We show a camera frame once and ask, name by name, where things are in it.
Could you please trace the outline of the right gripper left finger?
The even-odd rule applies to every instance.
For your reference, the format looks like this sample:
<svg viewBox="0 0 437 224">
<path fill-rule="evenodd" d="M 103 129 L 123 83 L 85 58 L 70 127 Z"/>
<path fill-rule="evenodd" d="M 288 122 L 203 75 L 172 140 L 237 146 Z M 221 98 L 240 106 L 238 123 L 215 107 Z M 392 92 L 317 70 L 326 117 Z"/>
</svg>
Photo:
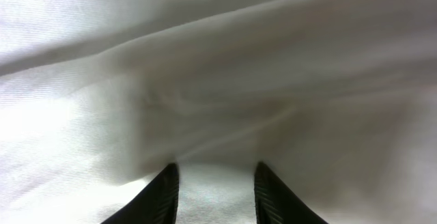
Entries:
<svg viewBox="0 0 437 224">
<path fill-rule="evenodd" d="M 136 197 L 102 224 L 175 224 L 180 177 L 168 164 Z"/>
</svg>

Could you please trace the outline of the white t-shirt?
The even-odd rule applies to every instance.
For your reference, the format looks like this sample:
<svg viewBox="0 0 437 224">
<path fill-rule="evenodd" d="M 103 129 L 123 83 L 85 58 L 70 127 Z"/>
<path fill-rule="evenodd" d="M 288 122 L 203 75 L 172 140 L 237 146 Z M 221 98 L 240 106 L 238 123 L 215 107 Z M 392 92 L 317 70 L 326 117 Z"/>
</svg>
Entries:
<svg viewBox="0 0 437 224">
<path fill-rule="evenodd" d="M 436 0 L 1 0 L 2 223 L 173 161 L 178 223 L 254 223 L 260 160 L 329 223 L 435 223 Z"/>
</svg>

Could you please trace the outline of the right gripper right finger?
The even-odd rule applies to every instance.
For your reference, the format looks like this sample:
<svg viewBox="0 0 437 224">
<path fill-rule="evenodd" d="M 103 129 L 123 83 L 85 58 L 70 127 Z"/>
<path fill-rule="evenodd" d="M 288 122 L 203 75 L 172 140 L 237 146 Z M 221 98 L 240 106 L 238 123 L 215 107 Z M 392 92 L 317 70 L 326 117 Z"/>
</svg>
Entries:
<svg viewBox="0 0 437 224">
<path fill-rule="evenodd" d="M 255 169 L 254 193 L 257 224 L 328 224 L 264 162 Z"/>
</svg>

